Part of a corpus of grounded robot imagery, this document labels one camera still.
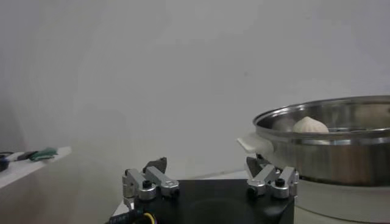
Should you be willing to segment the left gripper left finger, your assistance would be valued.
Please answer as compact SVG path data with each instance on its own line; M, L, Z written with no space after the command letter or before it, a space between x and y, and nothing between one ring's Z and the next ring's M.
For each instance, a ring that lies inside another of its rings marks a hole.
M177 198L180 195L179 181L165 175L168 160L166 157L149 161L139 171L126 169L122 175L123 203L129 210L135 209L135 201L149 202L162 197Z

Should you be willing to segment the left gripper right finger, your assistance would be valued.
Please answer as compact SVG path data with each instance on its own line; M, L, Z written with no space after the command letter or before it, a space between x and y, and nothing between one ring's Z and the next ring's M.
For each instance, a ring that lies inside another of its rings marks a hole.
M299 173L293 167L280 170L265 159L247 157L247 194L258 198L266 194L277 199L297 197Z

